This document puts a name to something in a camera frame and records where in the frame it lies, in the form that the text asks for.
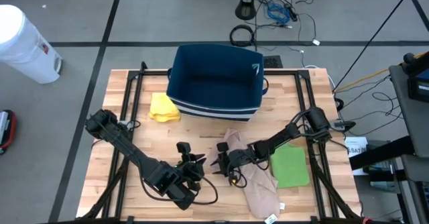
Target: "navy fabric bin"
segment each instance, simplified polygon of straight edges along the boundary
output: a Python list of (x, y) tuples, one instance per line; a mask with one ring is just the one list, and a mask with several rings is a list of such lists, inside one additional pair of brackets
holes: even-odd
[(180, 46), (167, 96), (184, 114), (248, 121), (261, 106), (263, 56), (217, 44)]

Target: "tan towel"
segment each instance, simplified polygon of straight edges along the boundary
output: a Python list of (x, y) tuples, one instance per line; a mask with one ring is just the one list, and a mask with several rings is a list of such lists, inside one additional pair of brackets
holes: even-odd
[[(234, 129), (227, 130), (223, 141), (228, 143), (229, 152), (236, 149), (245, 149), (249, 144), (240, 132)], [(213, 151), (207, 156), (206, 163), (213, 163), (217, 159), (217, 154), (217, 149), (213, 148)], [(266, 162), (259, 165), (262, 168), (267, 166)], [(212, 166), (212, 168), (213, 171), (219, 170), (217, 165)], [(269, 169), (260, 170), (255, 164), (247, 164), (240, 168), (241, 173), (247, 179), (244, 193), (252, 215), (257, 218), (266, 218), (272, 214), (278, 216), (280, 214), (280, 200), (275, 192), (277, 180), (271, 175)], [(243, 180), (238, 183), (240, 186), (244, 184)]]

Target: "butcher block tabletop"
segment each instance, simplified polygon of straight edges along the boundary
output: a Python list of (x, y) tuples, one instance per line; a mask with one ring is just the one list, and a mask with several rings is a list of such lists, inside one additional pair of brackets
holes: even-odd
[[(127, 75), (130, 70), (112, 70), (107, 85), (103, 109), (120, 115)], [(328, 75), (325, 69), (310, 69), (310, 77), (316, 106), (324, 110), (328, 120), (337, 118), (336, 107), (329, 85)], [(266, 75), (269, 81), (269, 90), (263, 96), (262, 105), (255, 116), (247, 123), (225, 121), (220, 119), (208, 119), (182, 115), (181, 120), (167, 123), (158, 123), (149, 118), (149, 107), (152, 93), (165, 92), (168, 85), (166, 76), (144, 76), (142, 90), (137, 110), (137, 120), (141, 126), (135, 129), (133, 143), (149, 157), (167, 161), (175, 165), (180, 160), (177, 151), (177, 142), (188, 142), (193, 154), (208, 154), (216, 144), (222, 142), (228, 128), (241, 131), (246, 140), (251, 143), (259, 139), (267, 139), (282, 130), (295, 114), (300, 111), (296, 85), (293, 76)], [(132, 102), (135, 82), (131, 87), (131, 94), (126, 119), (131, 117)], [(305, 83), (302, 81), (306, 106), (308, 97), (305, 91)], [(344, 143), (343, 136), (337, 132), (331, 132), (333, 140)], [(301, 137), (290, 142), (294, 146), (303, 147), (306, 140)], [(94, 145), (90, 155), (88, 170), (83, 186), (82, 196), (78, 207), (77, 217), (81, 217), (90, 210), (104, 191), (109, 177), (109, 169), (113, 154), (113, 146), (101, 141)], [(333, 186), (354, 210), (361, 212), (359, 197), (353, 179), (349, 158), (345, 148), (336, 144), (326, 143), (326, 155)], [(317, 202), (311, 180), (311, 169), (306, 151), (307, 169), (310, 175), (310, 183), (306, 186), (277, 189), (281, 202), (286, 208), (281, 210), (279, 221), (309, 221), (310, 216), (318, 216)], [(227, 178), (219, 174), (212, 174), (210, 166), (204, 167), (205, 177), (216, 186), (219, 199), (213, 205), (191, 205), (189, 209), (182, 211), (172, 202), (155, 201), (149, 198), (143, 191), (137, 168), (129, 165), (125, 196), (121, 220), (128, 216), (134, 216), (136, 221), (261, 221), (255, 218), (249, 211), (243, 190), (230, 186)], [(201, 182), (202, 189), (196, 198), (199, 202), (212, 201), (215, 198), (212, 187), (207, 182)], [(322, 187), (326, 214), (330, 216), (328, 195)], [(117, 193), (113, 193), (110, 214), (115, 212)]]

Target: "green cloth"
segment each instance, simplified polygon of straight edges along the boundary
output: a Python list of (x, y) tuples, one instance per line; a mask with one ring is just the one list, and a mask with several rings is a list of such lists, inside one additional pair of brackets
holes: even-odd
[(284, 144), (271, 156), (271, 169), (278, 188), (305, 186), (310, 182), (306, 154), (301, 147)]

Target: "white bucket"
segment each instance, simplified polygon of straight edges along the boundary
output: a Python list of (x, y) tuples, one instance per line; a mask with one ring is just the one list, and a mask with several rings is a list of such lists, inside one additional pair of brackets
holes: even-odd
[(0, 62), (44, 84), (60, 77), (62, 58), (20, 9), (0, 5)]

